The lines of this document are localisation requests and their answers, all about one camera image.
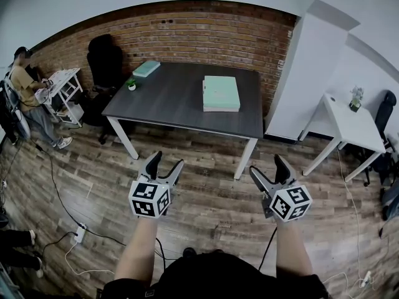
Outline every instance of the tan shirt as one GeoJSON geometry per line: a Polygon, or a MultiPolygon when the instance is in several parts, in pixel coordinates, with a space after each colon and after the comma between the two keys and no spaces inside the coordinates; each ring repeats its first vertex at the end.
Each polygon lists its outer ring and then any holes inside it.
{"type": "Polygon", "coordinates": [[[33,78],[25,71],[23,67],[15,66],[14,71],[11,74],[11,83],[17,92],[21,96],[21,110],[23,112],[33,109],[33,107],[39,106],[39,102],[36,100],[35,93],[30,85],[34,82],[33,78]]]}

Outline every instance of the person sitting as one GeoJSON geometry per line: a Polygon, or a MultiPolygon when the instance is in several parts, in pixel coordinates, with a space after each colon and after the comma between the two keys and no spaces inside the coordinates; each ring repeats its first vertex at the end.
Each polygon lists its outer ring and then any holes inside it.
{"type": "Polygon", "coordinates": [[[14,63],[10,74],[10,81],[21,98],[21,111],[30,125],[36,126],[39,133],[51,144],[62,149],[72,142],[72,137],[62,138],[54,133],[53,124],[40,103],[36,100],[34,91],[45,88],[45,83],[35,81],[25,70],[30,64],[31,51],[20,47],[14,54],[14,63]]]}

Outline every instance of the power strip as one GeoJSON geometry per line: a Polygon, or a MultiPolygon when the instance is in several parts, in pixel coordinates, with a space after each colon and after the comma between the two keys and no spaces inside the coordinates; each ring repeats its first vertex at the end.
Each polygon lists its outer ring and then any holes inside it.
{"type": "Polygon", "coordinates": [[[371,271],[368,271],[366,273],[366,276],[364,277],[362,283],[360,284],[360,288],[364,288],[366,285],[368,285],[370,283],[371,275],[372,275],[371,271]]]}
{"type": "Polygon", "coordinates": [[[83,236],[85,235],[85,231],[87,226],[83,223],[80,223],[80,225],[82,225],[84,228],[81,228],[81,226],[78,227],[76,234],[77,236],[74,237],[75,241],[80,244],[83,240],[83,236]]]}

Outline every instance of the brick wall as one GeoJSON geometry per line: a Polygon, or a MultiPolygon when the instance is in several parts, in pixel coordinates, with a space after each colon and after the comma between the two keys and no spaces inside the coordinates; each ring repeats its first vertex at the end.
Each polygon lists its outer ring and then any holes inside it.
{"type": "Polygon", "coordinates": [[[269,111],[296,17],[237,2],[173,1],[135,6],[72,26],[33,48],[33,65],[46,77],[82,68],[79,80],[93,86],[87,62],[89,42],[113,35],[123,51],[123,71],[145,60],[196,62],[257,70],[263,114],[269,111]]]}

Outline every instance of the black pants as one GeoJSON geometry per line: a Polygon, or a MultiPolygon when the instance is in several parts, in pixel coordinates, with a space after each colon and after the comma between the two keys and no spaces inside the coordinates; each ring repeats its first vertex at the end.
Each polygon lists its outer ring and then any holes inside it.
{"type": "Polygon", "coordinates": [[[14,126],[12,125],[10,113],[6,108],[4,94],[0,96],[0,125],[3,128],[3,130],[6,132],[6,135],[10,139],[10,141],[12,143],[15,143],[17,141],[17,138],[14,134],[14,126]]]}
{"type": "Polygon", "coordinates": [[[39,259],[18,252],[13,247],[31,246],[30,232],[17,230],[0,230],[0,261],[12,267],[40,269],[39,259]]]}

